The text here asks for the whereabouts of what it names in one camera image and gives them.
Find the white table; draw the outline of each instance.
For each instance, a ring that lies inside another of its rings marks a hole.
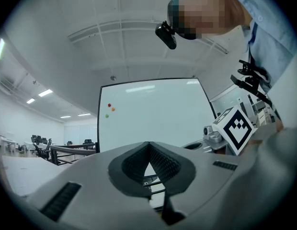
[[[2,156],[2,159],[10,187],[19,196],[28,196],[64,170],[42,158]]]
[[[6,154],[5,143],[12,144],[12,151],[15,152],[16,141],[14,141],[14,140],[8,140],[8,139],[2,137],[1,138],[1,151],[2,151],[2,154]]]

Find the person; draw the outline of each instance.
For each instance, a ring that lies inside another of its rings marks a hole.
[[[225,34],[240,25],[244,52],[267,71],[267,78],[260,76],[266,93],[297,52],[295,32],[273,0],[171,0],[168,19],[173,30],[189,40]]]

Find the black camera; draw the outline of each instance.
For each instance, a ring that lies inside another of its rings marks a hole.
[[[167,21],[157,25],[155,34],[169,47],[169,49],[176,48],[176,39],[174,37],[175,32],[167,24]]]

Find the black vent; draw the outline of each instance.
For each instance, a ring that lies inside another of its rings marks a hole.
[[[237,165],[235,165],[235,164],[224,163],[224,162],[221,162],[221,161],[215,161],[213,163],[213,165],[224,168],[224,169],[228,169],[228,170],[231,170],[231,171],[234,171],[237,168]]]
[[[67,183],[41,210],[41,213],[53,221],[57,221],[80,187],[81,185],[77,183]]]

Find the light blue collared shirt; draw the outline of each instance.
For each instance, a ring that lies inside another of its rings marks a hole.
[[[238,0],[252,17],[250,28],[243,27],[246,50],[255,65],[264,68],[272,87],[297,52],[297,36],[273,0]],[[261,82],[265,92],[270,88]]]

